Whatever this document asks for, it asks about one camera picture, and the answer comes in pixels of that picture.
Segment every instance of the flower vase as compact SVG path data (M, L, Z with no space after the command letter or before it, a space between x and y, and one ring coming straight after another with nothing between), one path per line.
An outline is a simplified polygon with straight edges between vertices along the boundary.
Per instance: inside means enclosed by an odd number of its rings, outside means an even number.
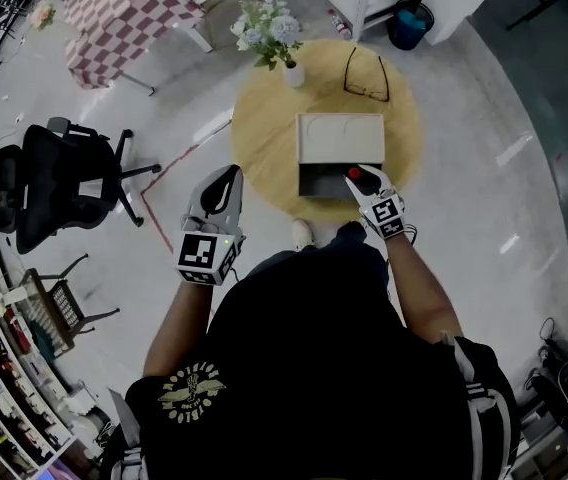
M296 62L292 68L282 64L282 73L284 74L284 80L290 87L296 89L304 83L304 66L299 62Z

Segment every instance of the pink checkered cloth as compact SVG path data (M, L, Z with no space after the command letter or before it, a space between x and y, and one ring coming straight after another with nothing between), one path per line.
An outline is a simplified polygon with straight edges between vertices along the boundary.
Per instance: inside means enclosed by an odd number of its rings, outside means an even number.
M68 69L85 89L108 87L173 24L193 27L203 15L189 0L65 0L64 21L82 32L66 44Z

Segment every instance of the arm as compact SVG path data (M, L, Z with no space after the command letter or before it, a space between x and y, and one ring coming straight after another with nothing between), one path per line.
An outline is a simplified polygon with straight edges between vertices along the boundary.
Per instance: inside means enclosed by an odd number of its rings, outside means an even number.
M206 334L213 287L180 284L144 363L144 377L172 375Z
M406 235L386 240L386 249L406 326L429 343L440 341L440 331L463 336L451 301Z

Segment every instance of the trash can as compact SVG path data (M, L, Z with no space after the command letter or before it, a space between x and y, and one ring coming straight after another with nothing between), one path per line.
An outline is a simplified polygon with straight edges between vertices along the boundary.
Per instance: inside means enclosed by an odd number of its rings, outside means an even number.
M412 50L435 23L433 13L420 0L400 0L386 21L388 37L400 50Z

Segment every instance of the chair base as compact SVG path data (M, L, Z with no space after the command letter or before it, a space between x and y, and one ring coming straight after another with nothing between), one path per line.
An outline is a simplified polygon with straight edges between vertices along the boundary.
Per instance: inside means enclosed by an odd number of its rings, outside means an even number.
M122 134L120 135L120 140L117 143L117 149L115 150L115 158L120 165L122 164L122 154L124 153L124 141L126 139L130 139L131 137L133 137L133 135L134 135L133 130L129 129L123 130ZM132 178L133 176L144 174L146 172L152 172L153 174L157 174L161 170L162 166L160 164L153 164L146 167L131 169L130 171L125 171L122 172L122 174L120 174L120 180L119 180L120 187L119 187L119 192L117 194L117 198L119 199L120 203L122 203L124 210L126 210L126 214L133 221L133 224L135 224L138 228L142 227L142 225L144 224L144 218L135 215L135 212L131 207L131 203L129 203L128 198L126 197L126 193L122 188L122 180L125 180L126 178Z

